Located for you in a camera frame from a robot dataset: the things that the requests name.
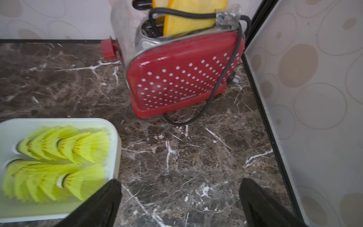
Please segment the marble countertop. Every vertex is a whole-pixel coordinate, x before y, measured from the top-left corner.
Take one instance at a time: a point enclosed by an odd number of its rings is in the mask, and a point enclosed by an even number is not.
[[[291,205],[241,64],[237,75],[240,83],[228,85],[201,119],[175,127],[160,116],[135,116],[121,64],[105,61],[98,44],[1,44],[0,122],[98,117],[113,123],[123,147],[123,198],[114,226],[243,226],[244,177]],[[185,120],[202,107],[170,117]]]

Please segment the yellow sponge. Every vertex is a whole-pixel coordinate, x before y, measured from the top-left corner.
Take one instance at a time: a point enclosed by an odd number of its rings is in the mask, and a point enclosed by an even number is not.
[[[168,8],[188,13],[215,13],[216,9],[225,9],[228,0],[169,0]],[[188,19],[166,15],[164,36],[208,28],[215,24],[215,19]]]

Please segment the black power cord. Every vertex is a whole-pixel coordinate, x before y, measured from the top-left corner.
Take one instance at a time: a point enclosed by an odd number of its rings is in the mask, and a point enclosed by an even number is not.
[[[215,13],[205,13],[205,14],[199,14],[199,13],[187,13],[187,12],[183,12],[183,11],[179,11],[179,10],[175,10],[175,9],[168,9],[168,8],[154,8],[151,9],[149,12],[149,21],[151,26],[153,27],[153,29],[155,30],[156,34],[158,36],[161,36],[158,28],[156,27],[156,23],[154,18],[152,17],[153,14],[155,13],[162,13],[162,14],[170,14],[170,15],[174,15],[174,16],[179,16],[179,17],[185,17],[185,18],[190,18],[190,19],[212,19],[212,18],[216,18],[216,14]],[[247,28],[246,28],[246,32],[245,32],[245,36],[246,38],[248,37],[248,33],[251,29],[251,19],[246,16],[246,15],[242,15],[240,17],[240,20],[244,20],[247,22]],[[223,77],[225,76],[225,74],[227,73],[227,70],[229,69],[229,67],[231,66],[232,62],[234,61],[236,54],[238,53],[238,50],[240,48],[240,44],[241,44],[241,40],[242,40],[242,27],[241,24],[238,23],[238,28],[237,28],[237,42],[236,45],[234,46],[233,49],[233,53],[231,58],[229,59],[226,67],[224,68],[224,70],[222,71],[221,75],[219,76],[216,85],[214,86],[212,93],[206,103],[206,105],[204,106],[204,108],[202,109],[201,112],[198,113],[197,116],[195,116],[193,119],[190,119],[187,122],[184,123],[175,123],[172,122],[171,120],[168,119],[168,117],[166,116],[166,114],[163,114],[163,118],[172,125],[176,125],[176,126],[185,126],[188,124],[193,123],[194,121],[198,120],[203,114],[204,112],[208,109],[208,107],[210,106],[210,104],[213,101],[214,95],[217,92],[218,86],[221,83],[221,81],[223,80]]]

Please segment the red toaster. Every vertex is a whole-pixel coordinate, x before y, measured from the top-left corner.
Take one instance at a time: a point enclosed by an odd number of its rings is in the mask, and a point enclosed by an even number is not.
[[[116,10],[111,13],[111,21],[115,14],[116,21],[125,21],[120,12],[115,13]],[[145,17],[140,11],[130,10],[138,14],[135,18]],[[226,80],[244,51],[244,34],[237,54],[232,55],[237,31],[209,28],[178,37],[154,38],[148,35],[150,24],[147,22],[147,18],[143,18],[137,28],[127,26],[122,29],[119,23],[113,23],[117,42],[109,39],[101,43],[105,58],[116,58],[116,52],[120,54],[132,107],[138,117],[162,115],[208,99],[228,61],[233,58],[215,95],[226,89]]]

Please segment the white tray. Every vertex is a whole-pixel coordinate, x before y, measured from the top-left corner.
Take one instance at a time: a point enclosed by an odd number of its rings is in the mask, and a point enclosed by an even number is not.
[[[61,202],[37,204],[21,202],[5,197],[2,192],[6,164],[16,158],[31,160],[16,151],[16,145],[31,132],[41,127],[74,126],[78,129],[96,129],[106,132],[110,137],[110,151],[106,159],[106,178],[118,177],[121,159],[121,139],[116,128],[101,118],[18,118],[0,123],[0,223],[24,222],[65,218],[82,202],[74,196]]]

